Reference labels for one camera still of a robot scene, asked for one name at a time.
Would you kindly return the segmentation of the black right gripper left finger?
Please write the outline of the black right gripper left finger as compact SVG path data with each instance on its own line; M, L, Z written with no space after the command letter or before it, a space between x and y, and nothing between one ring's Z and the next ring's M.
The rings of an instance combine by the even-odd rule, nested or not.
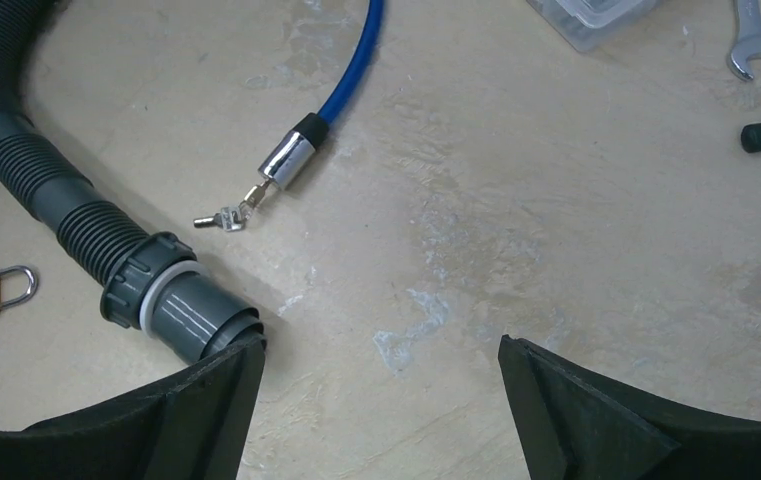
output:
M234 479L266 341L243 333L182 371L22 431L0 431L0 479Z

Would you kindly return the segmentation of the blue cable lock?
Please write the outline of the blue cable lock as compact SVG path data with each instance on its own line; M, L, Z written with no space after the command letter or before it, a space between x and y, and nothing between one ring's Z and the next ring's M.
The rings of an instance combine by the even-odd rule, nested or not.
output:
M383 0L368 2L359 40L342 77L320 110L308 113L295 124L258 167L262 179L258 189L286 189L323 146L331 127L344 113L368 71L379 41L385 4Z

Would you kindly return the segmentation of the cable lock keys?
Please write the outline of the cable lock keys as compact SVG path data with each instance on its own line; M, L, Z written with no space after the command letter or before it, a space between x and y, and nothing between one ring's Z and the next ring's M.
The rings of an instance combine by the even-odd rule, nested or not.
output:
M270 179L263 180L254 185L237 205L226 206L210 216L196 218L193 221L193 226L196 229L219 228L227 232L243 230L255 210L262 203L270 185Z

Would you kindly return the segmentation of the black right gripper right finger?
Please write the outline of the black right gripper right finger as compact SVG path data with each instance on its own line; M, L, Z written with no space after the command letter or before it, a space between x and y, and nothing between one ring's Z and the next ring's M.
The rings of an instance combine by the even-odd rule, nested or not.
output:
M526 339L498 352L533 479L761 479L761 421L680 404Z

